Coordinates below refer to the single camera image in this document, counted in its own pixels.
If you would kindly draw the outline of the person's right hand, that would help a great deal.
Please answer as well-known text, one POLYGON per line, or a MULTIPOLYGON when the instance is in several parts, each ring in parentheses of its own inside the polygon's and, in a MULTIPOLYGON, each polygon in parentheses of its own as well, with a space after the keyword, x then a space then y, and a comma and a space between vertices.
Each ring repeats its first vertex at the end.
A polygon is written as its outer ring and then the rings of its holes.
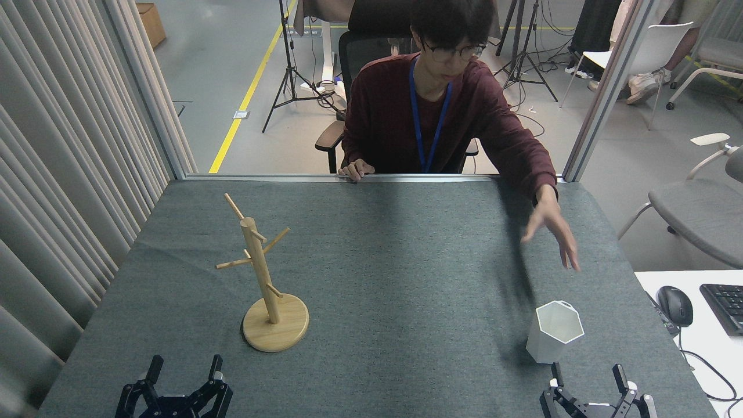
POLYGON ((375 172, 376 170, 371 164, 359 158, 337 170, 337 175, 351 182, 360 182, 366 175, 374 174, 375 172))

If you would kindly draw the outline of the person's left hand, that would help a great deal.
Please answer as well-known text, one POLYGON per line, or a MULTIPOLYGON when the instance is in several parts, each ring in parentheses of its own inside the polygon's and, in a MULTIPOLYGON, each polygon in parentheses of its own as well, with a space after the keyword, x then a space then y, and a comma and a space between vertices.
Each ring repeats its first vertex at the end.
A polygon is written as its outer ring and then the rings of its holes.
POLYGON ((561 207, 555 187, 544 183, 536 191, 536 206, 528 219, 521 242, 531 241, 537 230, 547 228, 559 244, 559 254, 564 268, 581 271, 578 257, 578 241, 571 227, 561 214, 561 207))

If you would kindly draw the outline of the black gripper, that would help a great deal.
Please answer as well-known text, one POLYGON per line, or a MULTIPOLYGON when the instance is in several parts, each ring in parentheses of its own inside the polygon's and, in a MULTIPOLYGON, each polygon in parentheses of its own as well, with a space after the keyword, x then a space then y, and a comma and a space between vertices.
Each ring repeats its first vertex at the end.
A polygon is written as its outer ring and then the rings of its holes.
POLYGON ((637 407, 640 417, 658 417, 655 401, 650 394, 640 395, 639 387, 626 378, 621 363, 613 365, 612 372, 621 398, 613 405, 584 405, 565 388, 560 363, 550 365, 552 380, 542 392, 540 402, 544 417, 557 417, 557 407, 562 407, 570 417, 626 417, 632 405, 637 407))
POLYGON ((225 417, 233 391, 223 380, 222 364, 222 357, 214 355, 206 383, 188 397, 158 397, 156 383, 164 359, 154 355, 145 377, 123 386, 115 417, 135 417, 140 397, 147 405, 140 417, 225 417))

